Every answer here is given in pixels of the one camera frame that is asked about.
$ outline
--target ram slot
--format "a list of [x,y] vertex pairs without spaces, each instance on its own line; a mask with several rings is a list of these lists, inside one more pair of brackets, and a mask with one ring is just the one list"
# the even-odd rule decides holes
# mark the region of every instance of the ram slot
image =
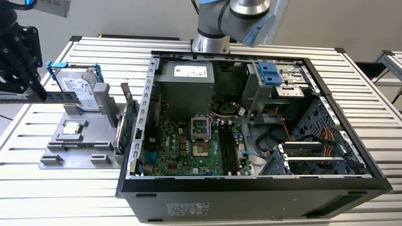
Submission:
[[221,150],[221,168],[224,175],[237,175],[235,142],[229,125],[219,126],[219,144]]

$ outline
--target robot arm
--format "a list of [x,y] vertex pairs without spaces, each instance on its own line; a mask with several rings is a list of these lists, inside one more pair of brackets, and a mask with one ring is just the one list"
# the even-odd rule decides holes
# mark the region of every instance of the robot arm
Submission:
[[275,22],[270,0],[200,0],[192,51],[228,53],[229,38],[245,46],[262,44]]
[[76,103],[73,92],[46,92],[40,83],[38,32],[18,25],[14,11],[34,4],[36,0],[26,5],[0,0],[0,103]]

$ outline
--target slotted aluminum surface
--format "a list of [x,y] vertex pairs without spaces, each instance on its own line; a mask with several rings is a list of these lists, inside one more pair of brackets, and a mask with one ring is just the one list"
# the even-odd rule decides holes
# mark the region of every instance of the slotted aluminum surface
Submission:
[[[143,92],[151,50],[189,51],[187,41],[83,38],[69,42],[59,61],[103,69],[111,96],[124,102],[120,83],[135,99]],[[209,222],[224,225],[394,226],[402,225],[402,123],[376,88],[346,54],[332,48],[232,44],[233,54],[308,57],[359,134],[394,190],[332,219],[303,221]],[[48,82],[46,90],[57,90]],[[64,109],[24,105],[1,136],[0,225],[135,225],[125,200],[116,199],[119,170],[40,170],[37,162]],[[204,222],[188,223],[204,225]]]

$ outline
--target motherboard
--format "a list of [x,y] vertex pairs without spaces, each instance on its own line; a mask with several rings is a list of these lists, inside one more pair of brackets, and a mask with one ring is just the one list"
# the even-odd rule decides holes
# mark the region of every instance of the motherboard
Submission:
[[[193,122],[192,126],[191,122],[163,122],[159,147],[145,152],[144,175],[249,175],[240,125],[220,125],[208,120],[205,125],[200,118]],[[195,139],[191,130],[196,130],[197,134],[209,134],[211,137]]]

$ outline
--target sticker label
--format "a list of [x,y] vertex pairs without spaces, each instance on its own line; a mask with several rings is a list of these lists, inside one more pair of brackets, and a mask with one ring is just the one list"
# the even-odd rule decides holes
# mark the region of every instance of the sticker label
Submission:
[[239,116],[243,116],[245,113],[245,109],[240,107],[240,110],[239,110]]
[[207,215],[209,202],[196,203],[167,203],[168,215],[185,216],[185,215]]
[[95,96],[91,90],[91,86],[85,80],[64,78],[63,84],[64,84],[65,91],[71,91],[76,93],[76,96],[80,100],[77,106],[83,110],[99,110],[95,101]]
[[175,77],[207,78],[205,66],[175,66]]

